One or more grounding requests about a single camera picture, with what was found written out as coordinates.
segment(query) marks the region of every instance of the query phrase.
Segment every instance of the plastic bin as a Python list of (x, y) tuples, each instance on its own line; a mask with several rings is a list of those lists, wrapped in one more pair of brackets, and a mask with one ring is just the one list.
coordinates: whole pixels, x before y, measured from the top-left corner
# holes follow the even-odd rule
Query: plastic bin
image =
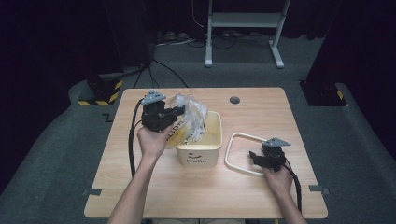
[(208, 111), (205, 119), (205, 133), (201, 140), (188, 145), (177, 145), (177, 155), (184, 166), (207, 167), (218, 162), (222, 144), (220, 114)]

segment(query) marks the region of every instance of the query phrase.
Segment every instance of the wooden table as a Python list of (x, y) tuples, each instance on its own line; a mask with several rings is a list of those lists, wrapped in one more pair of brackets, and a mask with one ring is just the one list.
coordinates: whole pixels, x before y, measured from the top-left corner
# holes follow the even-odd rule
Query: wooden table
[[(285, 92), (280, 88), (210, 88), (159, 89), (170, 99), (177, 93), (192, 94), (209, 110), (221, 115), (222, 147), (214, 167), (185, 167), (175, 149), (166, 149), (154, 169), (148, 188), (144, 218), (280, 218), (276, 199), (264, 177), (243, 175), (225, 166), (224, 156), (233, 133), (247, 133), (264, 139), (278, 137), (291, 143), (282, 147), (293, 171), (300, 179), (305, 218), (328, 215), (321, 192), (310, 191), (317, 185), (315, 174)], [(128, 157), (128, 134), (134, 107), (149, 90), (126, 90), (113, 122), (106, 148), (92, 188), (100, 195), (90, 195), (85, 207), (87, 217), (109, 217), (118, 199), (131, 180)], [(237, 96), (240, 103), (230, 103)], [(140, 106), (136, 120), (140, 120)], [(260, 154), (261, 145), (246, 139), (235, 139), (230, 162), (246, 169), (260, 171), (248, 157), (250, 150)], [(134, 160), (138, 164), (141, 151), (134, 139)], [(291, 195), (296, 201), (294, 185)]]

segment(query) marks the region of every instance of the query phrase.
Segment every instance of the smile logo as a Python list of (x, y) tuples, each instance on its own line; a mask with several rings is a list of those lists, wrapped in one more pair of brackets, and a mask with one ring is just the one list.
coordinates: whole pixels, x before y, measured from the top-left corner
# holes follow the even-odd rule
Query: smile logo
[(201, 158), (202, 156), (194, 156), (194, 154), (191, 152), (191, 153), (189, 153), (189, 158), (190, 159), (199, 159), (199, 158)]

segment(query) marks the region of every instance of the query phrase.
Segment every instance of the transparent plastic bag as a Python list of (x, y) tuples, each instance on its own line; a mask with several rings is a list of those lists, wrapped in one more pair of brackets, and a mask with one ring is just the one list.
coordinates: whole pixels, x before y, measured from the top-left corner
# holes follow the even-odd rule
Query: transparent plastic bag
[(166, 147), (188, 145), (199, 141), (205, 133), (207, 106), (192, 95), (177, 94), (166, 103), (166, 107), (185, 106), (183, 115), (177, 117), (174, 128), (168, 134)]

